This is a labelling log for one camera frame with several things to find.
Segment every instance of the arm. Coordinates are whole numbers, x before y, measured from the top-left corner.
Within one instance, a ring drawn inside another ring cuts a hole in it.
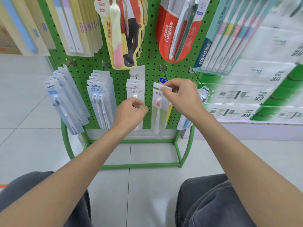
[[[196,84],[173,79],[162,92],[202,133],[258,227],[302,226],[303,193],[227,131],[200,101]]]
[[[120,141],[144,118],[138,99],[123,101],[114,126],[90,147],[0,213],[2,227],[62,227]]]

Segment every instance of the green pegboard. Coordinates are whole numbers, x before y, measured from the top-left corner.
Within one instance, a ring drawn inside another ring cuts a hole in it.
[[[157,40],[155,37],[155,26],[157,22],[157,15],[158,10],[160,7],[161,0],[148,0],[148,24],[145,28],[145,36],[142,42],[142,53],[141,57],[138,58],[138,63],[143,63],[146,69],[146,92],[145,92],[145,104],[150,109],[149,112],[146,114],[143,120],[143,128],[150,129],[151,128],[151,108],[152,108],[152,89],[153,89],[153,82],[159,82],[159,79],[165,78],[165,74],[162,71],[159,71],[160,64],[168,65],[166,76],[168,79],[172,78],[186,78],[191,79],[193,81],[197,81],[197,78],[194,74],[189,73],[190,66],[194,66],[194,63],[197,59],[199,51],[201,49],[202,43],[206,37],[207,31],[213,19],[213,16],[216,12],[220,0],[210,0],[210,3],[207,8],[207,12],[203,18],[203,22],[199,28],[199,32],[196,36],[192,49],[188,56],[178,62],[178,63],[169,63],[165,61],[161,54],[159,53]],[[45,0],[38,0],[40,7],[42,9],[44,18],[46,23],[49,27],[50,33],[54,39],[56,49],[50,50],[51,57],[49,57],[50,63],[53,68],[56,70],[58,66],[62,66],[62,64],[67,65],[68,60],[75,59],[77,66],[76,67],[69,67],[70,73],[74,78],[74,81],[81,93],[81,96],[84,99],[84,102],[91,114],[89,117],[89,124],[85,125],[87,129],[100,129],[96,116],[94,114],[90,99],[87,93],[87,83],[86,80],[89,79],[91,72],[93,70],[102,70],[102,63],[103,61],[110,60],[108,49],[106,46],[106,40],[104,36],[104,31],[102,29],[102,39],[104,46],[100,49],[98,53],[95,53],[94,57],[74,57],[74,56],[67,56],[64,47],[61,43],[59,34],[56,30],[54,21],[51,17],[50,11],[47,7]],[[115,95],[116,95],[116,102],[119,105],[124,99],[126,99],[126,82],[129,79],[129,70],[115,70],[112,67],[106,68],[111,72],[111,76],[113,77],[114,88],[115,88]],[[177,124],[180,119],[180,113],[173,108],[172,113],[170,115],[168,124],[166,129],[176,129]]]

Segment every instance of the hand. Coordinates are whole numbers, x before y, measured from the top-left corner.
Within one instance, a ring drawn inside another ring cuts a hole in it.
[[[172,79],[164,83],[165,86],[171,87],[172,91],[162,87],[161,91],[172,105],[191,120],[206,111],[201,102],[197,85],[189,79]]]
[[[146,106],[140,108],[140,105],[143,105],[143,102],[134,97],[124,100],[117,108],[114,126],[127,133],[135,129],[149,110]]]

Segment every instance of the dark gray jeans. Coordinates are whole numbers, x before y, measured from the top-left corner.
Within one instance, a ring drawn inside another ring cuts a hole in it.
[[[53,172],[31,172],[0,192],[0,212]],[[187,179],[176,205],[176,227],[255,227],[225,174]],[[86,191],[64,227],[92,227]]]

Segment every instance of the right arm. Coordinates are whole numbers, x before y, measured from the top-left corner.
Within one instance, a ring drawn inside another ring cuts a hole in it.
[[[173,106],[201,132],[255,225],[302,226],[303,193],[204,109],[194,82],[173,79],[165,85],[178,91],[161,89]]]

